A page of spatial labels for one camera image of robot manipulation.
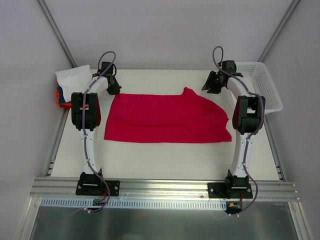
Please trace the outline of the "pink red t shirt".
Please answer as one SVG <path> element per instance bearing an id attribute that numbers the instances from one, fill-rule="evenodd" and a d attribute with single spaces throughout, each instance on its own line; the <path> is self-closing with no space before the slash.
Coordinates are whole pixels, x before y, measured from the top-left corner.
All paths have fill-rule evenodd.
<path id="1" fill-rule="evenodd" d="M 219 105 L 188 87 L 180 95 L 120 93 L 111 104 L 104 139 L 143 144 L 231 142 L 228 121 Z"/>

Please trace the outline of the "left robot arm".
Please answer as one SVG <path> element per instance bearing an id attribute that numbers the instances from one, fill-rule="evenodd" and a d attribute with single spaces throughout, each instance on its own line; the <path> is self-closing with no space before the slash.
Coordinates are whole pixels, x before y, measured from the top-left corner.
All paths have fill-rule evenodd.
<path id="1" fill-rule="evenodd" d="M 97 150 L 98 128 L 101 124 L 100 96 L 106 91 L 109 95 L 119 94 L 121 86 L 114 74 L 93 75 L 92 82 L 84 92 L 71 94 L 71 122 L 78 130 L 83 155 L 84 176 L 93 176 L 87 183 L 87 189 L 93 195 L 104 191 L 102 165 Z"/>

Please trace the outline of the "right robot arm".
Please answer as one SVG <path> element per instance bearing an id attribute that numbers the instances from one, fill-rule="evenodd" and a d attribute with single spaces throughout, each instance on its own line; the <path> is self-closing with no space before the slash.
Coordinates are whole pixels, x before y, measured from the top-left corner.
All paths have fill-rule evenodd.
<path id="1" fill-rule="evenodd" d="M 222 71 L 211 71 L 202 87 L 203 91 L 211 94 L 219 94 L 222 88 L 227 88 L 236 98 L 232 116 L 232 127 L 236 133 L 233 160 L 224 182 L 207 184 L 210 199 L 253 198 L 249 161 L 253 141 L 263 126 L 265 99 L 251 92 L 242 78 L 240 73 L 232 76 Z"/>

